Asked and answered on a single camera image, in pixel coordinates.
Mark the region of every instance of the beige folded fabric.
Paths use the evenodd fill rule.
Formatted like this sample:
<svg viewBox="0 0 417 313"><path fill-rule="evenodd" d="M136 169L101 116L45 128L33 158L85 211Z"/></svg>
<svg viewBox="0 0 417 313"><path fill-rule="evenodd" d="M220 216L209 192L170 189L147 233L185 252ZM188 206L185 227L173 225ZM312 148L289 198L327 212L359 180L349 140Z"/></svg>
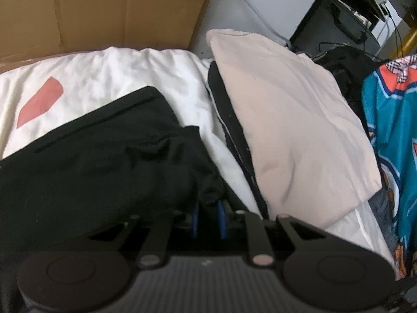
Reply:
<svg viewBox="0 0 417 313"><path fill-rule="evenodd" d="M375 155L333 76L251 33L207 33L270 217L334 223L381 189Z"/></svg>

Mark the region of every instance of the wall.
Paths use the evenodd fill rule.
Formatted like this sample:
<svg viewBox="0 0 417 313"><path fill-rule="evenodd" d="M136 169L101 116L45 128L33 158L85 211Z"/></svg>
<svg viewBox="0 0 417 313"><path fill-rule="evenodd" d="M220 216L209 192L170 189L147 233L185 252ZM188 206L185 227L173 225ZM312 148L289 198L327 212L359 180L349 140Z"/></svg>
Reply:
<svg viewBox="0 0 417 313"><path fill-rule="evenodd" d="M250 0L280 35L289 39L315 0ZM277 38L262 24L244 0L211 0L191 50L200 58L211 57L205 34L213 28L232 28Z"/></svg>

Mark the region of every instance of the handle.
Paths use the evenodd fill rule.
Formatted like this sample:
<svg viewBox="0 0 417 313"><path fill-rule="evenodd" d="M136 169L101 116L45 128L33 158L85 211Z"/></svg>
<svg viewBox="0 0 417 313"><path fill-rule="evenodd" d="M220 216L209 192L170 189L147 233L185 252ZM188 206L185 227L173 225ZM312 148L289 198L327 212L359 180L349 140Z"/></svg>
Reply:
<svg viewBox="0 0 417 313"><path fill-rule="evenodd" d="M336 25L337 28L339 28L347 37L349 37L354 43L356 43L357 45L360 45L361 43L365 43L366 40L368 40L368 36L366 35L366 33L364 31L361 31L361 36L360 38L355 37L354 34L352 34L346 27L345 25L342 24L342 22L340 21L340 9L337 8L337 6L332 3L330 5L330 12L333 16L333 22Z"/></svg>

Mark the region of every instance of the brown cardboard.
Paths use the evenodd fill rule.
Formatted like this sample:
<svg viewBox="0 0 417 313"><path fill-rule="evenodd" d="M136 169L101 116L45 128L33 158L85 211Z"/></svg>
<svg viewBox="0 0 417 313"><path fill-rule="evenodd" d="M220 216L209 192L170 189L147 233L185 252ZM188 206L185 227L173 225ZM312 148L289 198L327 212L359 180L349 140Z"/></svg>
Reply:
<svg viewBox="0 0 417 313"><path fill-rule="evenodd" d="M109 46L186 49L207 1L0 0L0 63Z"/></svg>

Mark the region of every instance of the white fabric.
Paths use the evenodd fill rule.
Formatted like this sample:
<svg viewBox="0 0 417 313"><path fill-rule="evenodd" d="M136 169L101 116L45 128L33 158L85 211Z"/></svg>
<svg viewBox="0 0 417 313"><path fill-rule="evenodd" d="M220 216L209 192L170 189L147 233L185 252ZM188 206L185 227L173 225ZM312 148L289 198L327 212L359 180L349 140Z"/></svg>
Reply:
<svg viewBox="0 0 417 313"><path fill-rule="evenodd" d="M225 145L224 133L210 102L205 81L210 61L182 50L130 50L73 54L47 59L0 74L0 157L6 157L50 130L147 85L166 97L181 125L198 125L211 158L232 189L253 212L259 213L245 177ZM63 86L60 99L40 117L16 129L22 106L50 77ZM326 231L373 250L391 260L382 233L368 206L358 209Z"/></svg>
<svg viewBox="0 0 417 313"><path fill-rule="evenodd" d="M207 33L271 217L325 227L381 189L375 154L333 76L259 34Z"/></svg>

